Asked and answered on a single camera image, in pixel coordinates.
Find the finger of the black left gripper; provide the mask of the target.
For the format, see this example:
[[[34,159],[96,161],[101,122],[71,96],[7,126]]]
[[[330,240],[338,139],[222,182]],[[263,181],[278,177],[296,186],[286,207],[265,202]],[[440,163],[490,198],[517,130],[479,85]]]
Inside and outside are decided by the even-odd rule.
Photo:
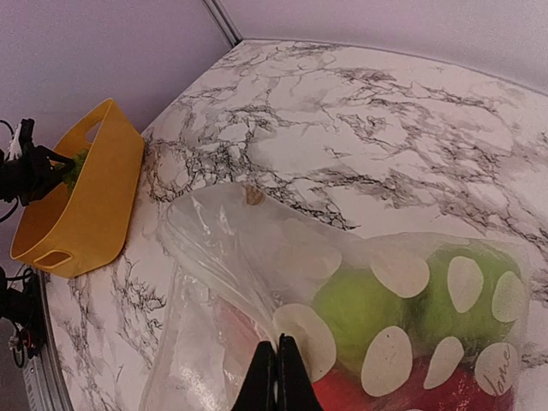
[[[75,187],[75,169],[54,169],[48,170],[40,183],[41,193],[50,193],[54,188],[63,184],[69,193],[74,191]]]
[[[43,147],[42,151],[49,165],[57,166],[60,164],[62,167],[75,167],[75,162],[72,158],[64,157],[47,147]]]

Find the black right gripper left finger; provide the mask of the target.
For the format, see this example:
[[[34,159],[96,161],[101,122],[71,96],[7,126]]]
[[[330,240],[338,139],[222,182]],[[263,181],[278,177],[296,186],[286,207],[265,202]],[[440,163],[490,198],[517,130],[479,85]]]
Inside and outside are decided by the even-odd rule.
[[[232,411],[273,411],[276,409],[274,384],[277,357],[270,342],[260,342],[253,354],[246,377]]]

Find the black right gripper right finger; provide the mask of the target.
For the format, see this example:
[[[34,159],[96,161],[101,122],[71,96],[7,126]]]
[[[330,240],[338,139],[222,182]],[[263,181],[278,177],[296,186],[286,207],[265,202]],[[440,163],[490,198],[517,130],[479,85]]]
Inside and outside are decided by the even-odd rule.
[[[322,411],[296,341],[282,334],[277,350],[277,410]]]

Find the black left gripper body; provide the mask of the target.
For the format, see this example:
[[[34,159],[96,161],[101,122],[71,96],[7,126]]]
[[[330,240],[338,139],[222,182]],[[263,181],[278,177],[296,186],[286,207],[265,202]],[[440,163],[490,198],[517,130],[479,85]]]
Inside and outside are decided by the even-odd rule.
[[[55,153],[44,146],[27,144],[17,159],[7,160],[1,152],[1,201],[19,200],[28,206],[43,199],[56,187],[56,171],[51,165]]]

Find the clear polka dot zip bag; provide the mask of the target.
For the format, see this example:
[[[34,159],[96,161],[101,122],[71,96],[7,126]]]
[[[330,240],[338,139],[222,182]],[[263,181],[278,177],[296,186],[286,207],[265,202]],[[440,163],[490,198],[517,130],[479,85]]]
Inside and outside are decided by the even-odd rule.
[[[173,201],[143,410],[514,410],[528,306],[511,243],[364,239],[240,184]]]

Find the fake green lettuce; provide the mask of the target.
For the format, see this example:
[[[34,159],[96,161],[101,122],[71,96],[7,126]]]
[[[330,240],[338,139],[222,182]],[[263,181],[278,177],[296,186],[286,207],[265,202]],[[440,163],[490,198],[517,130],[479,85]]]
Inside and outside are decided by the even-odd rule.
[[[89,153],[88,149],[80,150],[74,157],[74,168],[63,176],[63,183],[65,184],[68,194],[71,195],[74,191],[75,185],[78,181],[84,163],[86,162],[87,155]]]

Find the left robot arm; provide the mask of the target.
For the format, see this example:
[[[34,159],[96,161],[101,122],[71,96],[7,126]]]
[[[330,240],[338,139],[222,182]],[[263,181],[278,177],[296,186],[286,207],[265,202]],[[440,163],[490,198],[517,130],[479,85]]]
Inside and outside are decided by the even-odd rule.
[[[18,206],[42,200],[74,167],[73,159],[32,142],[23,145],[18,158],[2,158],[1,201],[13,207],[1,220],[10,218]],[[26,268],[21,275],[13,277],[1,271],[1,318],[15,328],[12,355],[15,364],[22,368],[26,360],[38,356],[46,340],[39,280],[33,269]]]

